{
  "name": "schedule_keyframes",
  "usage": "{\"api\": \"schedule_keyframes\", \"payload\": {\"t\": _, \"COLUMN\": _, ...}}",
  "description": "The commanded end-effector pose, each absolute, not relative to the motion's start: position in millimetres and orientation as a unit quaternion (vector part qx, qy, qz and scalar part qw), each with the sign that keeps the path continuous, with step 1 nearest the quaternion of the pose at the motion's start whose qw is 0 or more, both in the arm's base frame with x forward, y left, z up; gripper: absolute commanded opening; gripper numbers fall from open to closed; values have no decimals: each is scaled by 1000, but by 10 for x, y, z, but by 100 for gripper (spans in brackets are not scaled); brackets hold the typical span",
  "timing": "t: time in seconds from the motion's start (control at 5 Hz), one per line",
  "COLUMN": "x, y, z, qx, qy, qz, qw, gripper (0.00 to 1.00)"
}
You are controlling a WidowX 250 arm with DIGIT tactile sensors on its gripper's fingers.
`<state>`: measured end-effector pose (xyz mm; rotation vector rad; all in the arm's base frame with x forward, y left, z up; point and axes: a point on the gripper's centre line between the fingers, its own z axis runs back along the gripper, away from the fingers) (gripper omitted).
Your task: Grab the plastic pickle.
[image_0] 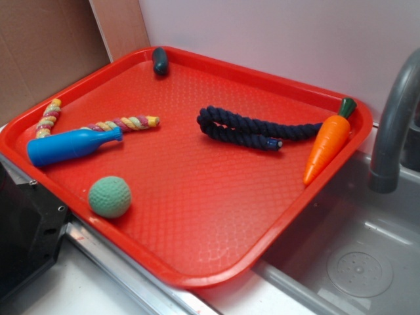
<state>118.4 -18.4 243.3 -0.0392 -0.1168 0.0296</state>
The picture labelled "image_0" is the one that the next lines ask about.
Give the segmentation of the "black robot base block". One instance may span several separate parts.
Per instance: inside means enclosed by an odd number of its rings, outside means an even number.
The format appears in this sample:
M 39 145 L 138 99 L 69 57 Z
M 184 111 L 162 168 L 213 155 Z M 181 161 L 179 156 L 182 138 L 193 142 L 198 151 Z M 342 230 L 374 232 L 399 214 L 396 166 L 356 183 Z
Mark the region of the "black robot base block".
M 68 206 L 42 184 L 17 184 L 1 166 L 1 302 L 51 268 Z

